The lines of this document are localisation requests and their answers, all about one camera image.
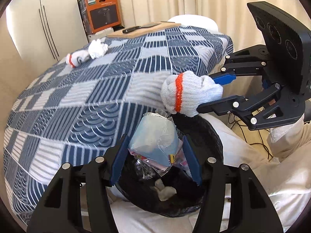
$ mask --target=black camera housing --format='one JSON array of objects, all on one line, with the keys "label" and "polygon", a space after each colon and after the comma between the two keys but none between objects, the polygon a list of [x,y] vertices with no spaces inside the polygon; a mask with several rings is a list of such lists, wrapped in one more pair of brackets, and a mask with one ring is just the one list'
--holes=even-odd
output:
[{"label": "black camera housing", "polygon": [[247,6],[286,84],[305,100],[311,98],[311,31],[270,3]]}]

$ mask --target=knife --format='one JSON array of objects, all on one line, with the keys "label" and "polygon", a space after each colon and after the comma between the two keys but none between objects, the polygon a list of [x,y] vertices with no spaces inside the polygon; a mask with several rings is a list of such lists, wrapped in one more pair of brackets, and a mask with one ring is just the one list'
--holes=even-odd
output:
[{"label": "knife", "polygon": [[130,33],[130,32],[133,32],[133,31],[136,31],[138,29],[142,29],[142,28],[151,28],[151,27],[154,27],[154,26],[157,26],[161,23],[149,23],[149,24],[145,24],[143,26],[133,26],[133,27],[130,27],[130,28],[127,28],[127,29],[124,29],[122,31],[122,33],[124,34],[127,34],[127,33]]}]

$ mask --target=blue striped bedspread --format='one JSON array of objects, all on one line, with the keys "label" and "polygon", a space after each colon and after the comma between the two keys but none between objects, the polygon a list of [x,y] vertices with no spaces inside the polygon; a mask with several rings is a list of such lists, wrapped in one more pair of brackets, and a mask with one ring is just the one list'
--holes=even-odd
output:
[{"label": "blue striped bedspread", "polygon": [[4,137],[4,172],[13,212],[27,225],[65,162],[88,163],[133,135],[142,115],[164,108],[165,78],[208,74],[233,52],[229,36],[179,26],[134,39],[103,38],[108,52],[73,69],[58,63],[12,107]]}]

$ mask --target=orange cardboard box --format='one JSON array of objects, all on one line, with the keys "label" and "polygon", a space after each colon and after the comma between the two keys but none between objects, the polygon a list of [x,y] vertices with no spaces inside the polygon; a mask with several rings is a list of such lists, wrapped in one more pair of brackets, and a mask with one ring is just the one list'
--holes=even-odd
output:
[{"label": "orange cardboard box", "polygon": [[121,24],[117,0],[80,0],[79,8],[87,35]]}]

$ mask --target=white wardrobe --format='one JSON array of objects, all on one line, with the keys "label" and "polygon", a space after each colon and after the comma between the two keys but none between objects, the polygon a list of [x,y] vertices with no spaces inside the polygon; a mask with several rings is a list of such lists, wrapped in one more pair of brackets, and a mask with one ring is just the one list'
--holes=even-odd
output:
[{"label": "white wardrobe", "polygon": [[88,43],[77,0],[12,0],[7,25],[21,58],[38,73]]}]

